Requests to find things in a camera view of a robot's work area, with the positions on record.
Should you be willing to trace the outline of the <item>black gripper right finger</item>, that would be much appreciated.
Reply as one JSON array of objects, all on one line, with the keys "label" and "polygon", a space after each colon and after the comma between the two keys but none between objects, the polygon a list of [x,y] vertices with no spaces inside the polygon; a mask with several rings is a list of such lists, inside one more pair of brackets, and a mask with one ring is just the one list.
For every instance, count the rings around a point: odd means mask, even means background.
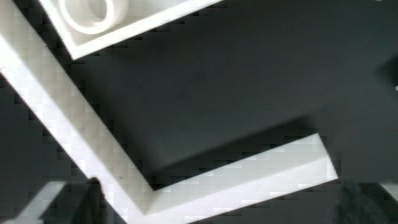
[{"label": "black gripper right finger", "polygon": [[398,224],[398,199],[379,184],[340,186],[337,224]]}]

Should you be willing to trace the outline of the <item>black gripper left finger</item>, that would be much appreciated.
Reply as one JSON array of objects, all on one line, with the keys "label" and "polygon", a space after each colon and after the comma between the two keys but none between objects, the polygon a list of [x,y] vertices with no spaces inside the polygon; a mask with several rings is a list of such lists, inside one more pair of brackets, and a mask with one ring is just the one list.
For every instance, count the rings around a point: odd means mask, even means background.
[{"label": "black gripper left finger", "polygon": [[99,180],[47,182],[10,224],[106,224]]}]

